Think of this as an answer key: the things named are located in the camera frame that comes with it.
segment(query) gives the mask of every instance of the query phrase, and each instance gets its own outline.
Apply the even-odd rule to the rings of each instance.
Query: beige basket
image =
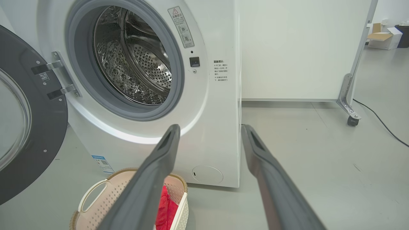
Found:
[[[70,230],[95,230],[112,204],[121,195],[128,181],[134,176],[136,170],[135,168],[119,170],[107,179],[93,185],[82,197],[78,211],[74,212],[70,221]],[[91,205],[86,210],[83,210],[87,197],[95,188],[102,184],[105,184],[104,189]],[[173,219],[171,230],[184,230],[189,216],[187,184],[180,176],[171,174],[165,178],[164,185],[168,190],[171,200],[179,206]]]

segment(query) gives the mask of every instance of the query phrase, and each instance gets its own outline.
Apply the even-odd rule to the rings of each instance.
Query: black cable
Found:
[[[367,107],[366,105],[362,104],[361,102],[359,102],[359,101],[357,101],[357,100],[355,100],[355,99],[354,99],[354,101],[356,101],[356,102],[358,102],[359,104],[361,104],[361,105]],[[400,141],[402,144],[404,144],[404,145],[406,145],[406,146],[409,147],[409,144],[406,144],[405,142],[401,141],[397,136],[395,136],[394,133],[392,133],[392,132],[388,129],[388,127],[385,125],[385,123],[383,123],[383,121],[382,121],[381,118],[378,116],[378,114],[375,113],[375,111],[373,111],[370,107],[367,107],[367,108],[375,114],[375,116],[381,121],[381,123],[382,123],[382,124],[385,126],[385,128],[392,134],[392,136],[393,136],[394,138],[396,138],[396,139],[397,139],[398,141]]]

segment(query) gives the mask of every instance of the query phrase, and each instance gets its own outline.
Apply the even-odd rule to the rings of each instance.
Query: whiteboard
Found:
[[[336,100],[371,2],[238,0],[243,100]]]

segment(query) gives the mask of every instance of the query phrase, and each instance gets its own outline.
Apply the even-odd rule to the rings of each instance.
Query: washing machine door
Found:
[[[44,59],[0,26],[0,205],[50,165],[64,140],[67,102]]]

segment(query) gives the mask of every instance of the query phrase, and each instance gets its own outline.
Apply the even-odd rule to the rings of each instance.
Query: caster wheel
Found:
[[[348,117],[347,124],[350,126],[357,126],[359,120],[358,119],[353,119],[352,117]]]

